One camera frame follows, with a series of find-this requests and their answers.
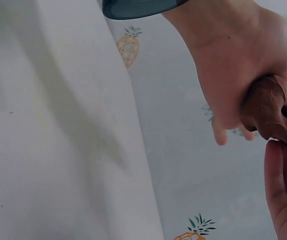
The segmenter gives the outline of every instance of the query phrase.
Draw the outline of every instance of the fabric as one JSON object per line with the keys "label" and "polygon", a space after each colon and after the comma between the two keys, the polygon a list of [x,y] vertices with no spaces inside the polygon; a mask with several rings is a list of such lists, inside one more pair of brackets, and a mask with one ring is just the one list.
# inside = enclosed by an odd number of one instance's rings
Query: fabric
{"label": "fabric", "polygon": [[[287,18],[287,0],[258,3]],[[228,145],[216,145],[196,66],[160,14],[107,22],[132,80],[165,239],[276,239],[264,191],[266,141],[246,141],[235,129]]]}
{"label": "fabric", "polygon": [[102,11],[109,19],[128,20],[160,14],[188,0],[103,0]]}

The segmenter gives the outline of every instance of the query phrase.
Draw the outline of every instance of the forearm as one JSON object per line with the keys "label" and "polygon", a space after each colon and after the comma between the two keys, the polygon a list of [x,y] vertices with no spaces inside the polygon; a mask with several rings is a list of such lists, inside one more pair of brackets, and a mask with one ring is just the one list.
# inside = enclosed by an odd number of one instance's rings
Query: forearm
{"label": "forearm", "polygon": [[162,15],[186,44],[202,46],[256,24],[260,7],[253,0],[190,0]]}

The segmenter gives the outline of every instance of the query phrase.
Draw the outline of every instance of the pineapple leaves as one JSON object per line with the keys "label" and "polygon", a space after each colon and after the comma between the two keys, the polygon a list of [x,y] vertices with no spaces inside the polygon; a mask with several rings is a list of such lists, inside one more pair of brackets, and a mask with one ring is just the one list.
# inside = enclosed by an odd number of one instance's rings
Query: pineapple leaves
{"label": "pineapple leaves", "polygon": [[207,224],[207,223],[209,223],[210,221],[212,221],[212,219],[210,219],[210,220],[206,221],[204,224]]}
{"label": "pineapple leaves", "polygon": [[196,224],[194,223],[194,221],[192,221],[190,218],[189,218],[189,221],[190,221],[190,223],[191,223],[191,225],[192,225],[192,227],[196,227]]}
{"label": "pineapple leaves", "polygon": [[203,224],[203,218],[202,215],[199,213],[199,219],[200,219],[200,223]]}

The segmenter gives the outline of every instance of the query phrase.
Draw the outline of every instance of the white fabric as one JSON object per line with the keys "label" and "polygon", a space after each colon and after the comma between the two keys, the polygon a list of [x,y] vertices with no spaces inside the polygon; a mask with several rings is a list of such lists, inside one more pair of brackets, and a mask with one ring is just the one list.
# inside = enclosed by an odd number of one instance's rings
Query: white fabric
{"label": "white fabric", "polygon": [[162,240],[130,78],[93,0],[0,0],[0,240]]}

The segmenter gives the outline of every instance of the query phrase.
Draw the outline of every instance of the hand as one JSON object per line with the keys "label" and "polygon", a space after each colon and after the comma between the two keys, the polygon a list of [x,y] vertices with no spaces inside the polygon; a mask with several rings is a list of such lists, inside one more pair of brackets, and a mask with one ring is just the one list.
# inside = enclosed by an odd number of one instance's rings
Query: hand
{"label": "hand", "polygon": [[278,240],[287,240],[287,147],[269,141],[264,157],[266,199]]}
{"label": "hand", "polygon": [[249,85],[266,74],[287,81],[287,20],[252,0],[190,0],[163,15],[191,52],[213,111],[214,137],[224,145],[226,130],[241,126],[239,107]]}

